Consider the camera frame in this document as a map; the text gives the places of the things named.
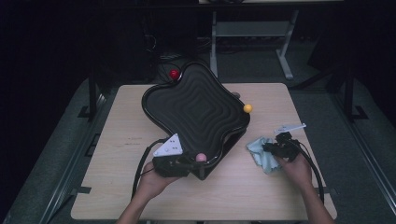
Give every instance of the hand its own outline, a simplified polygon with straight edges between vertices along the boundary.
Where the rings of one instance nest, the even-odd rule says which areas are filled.
[[[149,162],[143,169],[136,195],[142,195],[148,200],[155,198],[163,190],[180,177],[162,177],[154,171],[154,165]]]
[[[283,158],[274,156],[282,166],[288,178],[300,189],[312,187],[311,166],[305,157],[299,153],[294,161],[285,161]]]

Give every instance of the light blue rag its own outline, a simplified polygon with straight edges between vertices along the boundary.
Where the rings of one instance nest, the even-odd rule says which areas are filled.
[[[279,170],[281,166],[275,160],[271,152],[266,152],[262,148],[265,143],[273,143],[271,138],[260,137],[253,142],[247,144],[247,149],[253,156],[257,165],[261,166],[266,174],[271,174],[273,171]]]

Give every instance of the table top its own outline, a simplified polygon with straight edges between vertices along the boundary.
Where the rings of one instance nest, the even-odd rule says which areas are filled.
[[[275,138],[274,130],[281,125],[301,124],[288,89],[280,83],[224,86],[253,106],[247,132],[206,180],[194,175],[179,179],[148,203],[141,219],[307,220],[297,188],[281,171],[265,174],[246,148],[261,136]],[[142,110],[141,97],[149,87],[120,87],[81,184],[92,188],[91,192],[78,194],[73,218],[117,219],[131,200],[134,174],[144,150],[167,137]],[[308,148],[316,163],[304,130],[291,134]],[[318,185],[314,175],[313,183]],[[325,194],[325,206],[336,218],[330,194]]]

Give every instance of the yellow ball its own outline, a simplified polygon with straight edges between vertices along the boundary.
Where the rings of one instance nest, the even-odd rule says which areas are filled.
[[[246,113],[250,113],[253,110],[253,107],[251,105],[244,105],[244,111]]]

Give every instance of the grey floor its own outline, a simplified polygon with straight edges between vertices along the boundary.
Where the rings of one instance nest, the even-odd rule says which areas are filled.
[[[287,59],[294,80],[284,78],[271,47],[220,54],[219,80],[223,83],[282,82],[293,86],[318,73],[307,65],[314,46],[311,42],[290,44]],[[202,58],[207,61],[208,54]],[[343,91],[327,93],[324,89],[327,81],[324,78],[302,91],[290,91],[290,95],[301,121],[307,124],[306,134],[338,213],[336,222],[396,223],[395,213],[389,206],[395,198],[392,186],[396,186],[396,130],[358,80],[355,80],[354,105],[361,106],[368,119],[349,122],[340,106]],[[80,187],[91,160],[84,154],[92,139],[100,134],[116,93],[114,88],[98,101],[99,112],[88,122],[78,117],[81,108],[89,103],[88,81],[81,83],[5,223],[47,223],[52,216],[50,223],[115,222],[74,220],[70,210],[75,197],[69,194],[73,195],[74,189]],[[382,187],[375,171],[383,171],[390,187]],[[384,195],[389,189],[393,199]]]

